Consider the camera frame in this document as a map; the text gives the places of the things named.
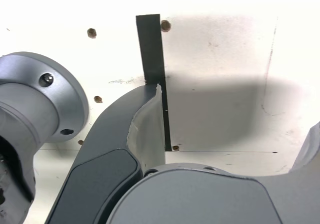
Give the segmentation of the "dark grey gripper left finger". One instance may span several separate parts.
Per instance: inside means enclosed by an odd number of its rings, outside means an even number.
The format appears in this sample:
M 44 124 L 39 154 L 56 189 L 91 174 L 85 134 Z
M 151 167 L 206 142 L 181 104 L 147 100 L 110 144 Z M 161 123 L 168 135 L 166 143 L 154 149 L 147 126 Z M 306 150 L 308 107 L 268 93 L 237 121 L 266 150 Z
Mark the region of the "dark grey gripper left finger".
M 120 198 L 147 170 L 165 163 L 159 85 L 123 95 L 90 129 L 46 220 L 104 224 Z

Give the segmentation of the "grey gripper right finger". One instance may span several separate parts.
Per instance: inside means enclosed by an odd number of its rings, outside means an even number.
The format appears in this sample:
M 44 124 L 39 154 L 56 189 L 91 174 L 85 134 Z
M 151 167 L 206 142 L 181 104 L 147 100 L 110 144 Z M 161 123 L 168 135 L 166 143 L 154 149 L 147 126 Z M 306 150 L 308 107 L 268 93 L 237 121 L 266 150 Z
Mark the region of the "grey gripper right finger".
M 130 188 L 109 224 L 317 224 L 320 127 L 310 128 L 292 169 L 240 176 L 203 165 L 160 168 Z

